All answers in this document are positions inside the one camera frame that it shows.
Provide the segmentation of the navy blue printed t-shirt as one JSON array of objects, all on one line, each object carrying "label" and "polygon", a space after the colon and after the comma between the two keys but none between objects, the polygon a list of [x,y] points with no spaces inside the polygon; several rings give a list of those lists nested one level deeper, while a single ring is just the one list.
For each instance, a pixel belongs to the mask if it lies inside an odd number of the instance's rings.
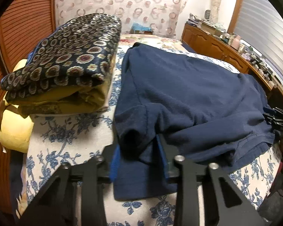
[{"label": "navy blue printed t-shirt", "polygon": [[135,43],[124,55],[114,112],[120,161],[118,201],[174,193],[166,182],[160,137],[198,164],[232,173],[274,144],[262,87],[250,75],[210,61]]}]

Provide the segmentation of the blue floral white blanket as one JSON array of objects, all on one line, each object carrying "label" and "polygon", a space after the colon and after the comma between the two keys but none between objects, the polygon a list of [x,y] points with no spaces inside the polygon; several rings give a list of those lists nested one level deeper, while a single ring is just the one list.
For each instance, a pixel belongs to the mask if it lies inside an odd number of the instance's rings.
[{"label": "blue floral white blanket", "polygon": [[[37,116],[23,165],[23,194],[17,200],[21,217],[40,188],[64,162],[77,165],[100,155],[113,140],[112,119],[121,90],[121,66],[127,45],[118,47],[109,107],[104,112],[78,115]],[[280,166],[281,152],[271,147],[251,164],[230,175],[251,204],[258,208],[269,194]],[[104,187],[108,225],[172,225],[176,194],[118,202],[112,185]]]}]

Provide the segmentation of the pink jug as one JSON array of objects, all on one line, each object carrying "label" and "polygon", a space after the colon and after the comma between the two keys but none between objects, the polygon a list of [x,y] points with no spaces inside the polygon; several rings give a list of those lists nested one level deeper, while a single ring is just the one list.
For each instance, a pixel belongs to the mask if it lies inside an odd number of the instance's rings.
[{"label": "pink jug", "polygon": [[233,47],[235,50],[239,50],[240,40],[241,40],[241,37],[239,35],[235,35],[232,40],[231,47]]}]

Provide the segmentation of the grey window blind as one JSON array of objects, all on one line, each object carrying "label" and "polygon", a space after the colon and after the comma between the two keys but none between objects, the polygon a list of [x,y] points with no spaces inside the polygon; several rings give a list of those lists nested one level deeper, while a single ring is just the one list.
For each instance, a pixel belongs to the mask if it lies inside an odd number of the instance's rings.
[{"label": "grey window blind", "polygon": [[242,0],[234,33],[283,75],[283,18],[268,0]]}]

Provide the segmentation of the wooden sideboard cabinet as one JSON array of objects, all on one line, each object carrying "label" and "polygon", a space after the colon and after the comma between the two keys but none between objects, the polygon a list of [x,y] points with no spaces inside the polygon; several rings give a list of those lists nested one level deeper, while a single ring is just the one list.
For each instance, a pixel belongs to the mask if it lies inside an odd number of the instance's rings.
[{"label": "wooden sideboard cabinet", "polygon": [[279,85],[272,87],[259,71],[231,46],[190,24],[185,24],[181,39],[196,53],[225,61],[235,66],[241,73],[253,75],[267,91],[269,97],[275,94],[276,101],[283,100],[283,89]]}]

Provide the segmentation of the cardboard box on sideboard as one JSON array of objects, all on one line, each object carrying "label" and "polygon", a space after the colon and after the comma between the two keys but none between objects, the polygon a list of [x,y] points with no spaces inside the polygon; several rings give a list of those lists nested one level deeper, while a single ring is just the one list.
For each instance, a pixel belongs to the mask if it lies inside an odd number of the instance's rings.
[{"label": "cardboard box on sideboard", "polygon": [[206,33],[209,33],[211,35],[215,35],[215,36],[220,36],[222,35],[222,32],[219,31],[218,29],[216,29],[214,26],[211,26],[210,24],[206,24],[204,22],[201,23],[200,25],[200,29]]}]

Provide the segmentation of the yellow folded cloth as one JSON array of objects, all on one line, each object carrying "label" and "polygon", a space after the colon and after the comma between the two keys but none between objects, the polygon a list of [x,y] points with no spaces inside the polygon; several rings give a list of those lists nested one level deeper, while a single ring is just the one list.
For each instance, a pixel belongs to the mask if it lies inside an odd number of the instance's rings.
[{"label": "yellow folded cloth", "polygon": [[6,103],[17,106],[17,111],[23,117],[31,114],[70,115],[105,111],[109,106],[112,92],[115,56],[104,82],[95,87],[58,86],[48,92],[24,99],[12,100],[11,94],[6,93]]}]

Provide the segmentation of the navy blue bed sheet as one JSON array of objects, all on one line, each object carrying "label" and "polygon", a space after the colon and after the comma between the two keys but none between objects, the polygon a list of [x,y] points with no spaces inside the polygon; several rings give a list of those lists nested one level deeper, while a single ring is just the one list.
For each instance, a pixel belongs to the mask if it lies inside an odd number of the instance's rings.
[{"label": "navy blue bed sheet", "polygon": [[181,42],[182,43],[182,46],[188,51],[188,52],[191,52],[191,53],[196,53],[188,44],[186,44],[184,41]]}]

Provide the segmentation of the small white desk fan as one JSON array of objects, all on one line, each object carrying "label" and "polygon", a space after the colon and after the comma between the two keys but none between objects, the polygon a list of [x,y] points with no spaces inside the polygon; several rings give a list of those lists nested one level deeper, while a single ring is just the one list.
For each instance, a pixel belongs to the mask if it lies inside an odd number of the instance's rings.
[{"label": "small white desk fan", "polygon": [[205,11],[205,19],[206,20],[210,19],[210,14],[211,14],[211,11],[209,9]]}]

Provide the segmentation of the dark circle-patterned folded cloth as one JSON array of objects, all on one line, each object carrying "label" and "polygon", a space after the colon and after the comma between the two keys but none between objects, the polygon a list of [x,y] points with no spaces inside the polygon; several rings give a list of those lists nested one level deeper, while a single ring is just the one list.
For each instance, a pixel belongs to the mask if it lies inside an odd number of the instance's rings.
[{"label": "dark circle-patterned folded cloth", "polygon": [[7,76],[0,87],[9,102],[45,93],[55,87],[91,88],[110,75],[121,20],[92,13],[71,19],[35,47],[27,64]]}]

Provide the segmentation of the circle-patterned sheer curtain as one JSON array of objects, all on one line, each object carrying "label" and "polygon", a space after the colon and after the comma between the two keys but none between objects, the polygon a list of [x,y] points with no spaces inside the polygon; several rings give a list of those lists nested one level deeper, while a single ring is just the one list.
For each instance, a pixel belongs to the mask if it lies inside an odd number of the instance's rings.
[{"label": "circle-patterned sheer curtain", "polygon": [[186,3],[187,0],[55,0],[55,18],[59,26],[79,16],[105,13],[121,20],[123,33],[139,24],[155,35],[173,38]]}]

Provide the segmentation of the cardboard box with blue bag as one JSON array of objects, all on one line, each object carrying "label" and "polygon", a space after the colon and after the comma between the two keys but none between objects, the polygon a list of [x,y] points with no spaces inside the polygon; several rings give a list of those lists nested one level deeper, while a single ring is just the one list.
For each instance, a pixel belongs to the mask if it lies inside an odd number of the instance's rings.
[{"label": "cardboard box with blue bag", "polygon": [[153,31],[150,27],[142,26],[136,22],[133,23],[130,34],[146,34],[146,35],[152,35]]}]

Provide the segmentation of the floral pink bed quilt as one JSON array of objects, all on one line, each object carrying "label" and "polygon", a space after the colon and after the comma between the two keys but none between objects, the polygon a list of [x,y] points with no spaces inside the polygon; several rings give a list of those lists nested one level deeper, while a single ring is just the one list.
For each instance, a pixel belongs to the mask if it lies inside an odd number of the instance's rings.
[{"label": "floral pink bed quilt", "polygon": [[183,48],[179,40],[147,34],[122,34],[119,45],[134,45],[136,42],[157,48],[174,48],[176,50]]}]

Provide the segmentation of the brown louvered wardrobe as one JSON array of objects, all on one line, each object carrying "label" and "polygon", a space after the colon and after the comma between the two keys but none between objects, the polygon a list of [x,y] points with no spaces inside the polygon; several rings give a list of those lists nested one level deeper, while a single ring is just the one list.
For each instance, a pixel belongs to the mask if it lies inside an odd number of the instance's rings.
[{"label": "brown louvered wardrobe", "polygon": [[[55,30],[54,0],[0,0],[0,80]],[[0,103],[5,92],[0,88]],[[0,144],[0,211],[12,212],[10,152]]]}]

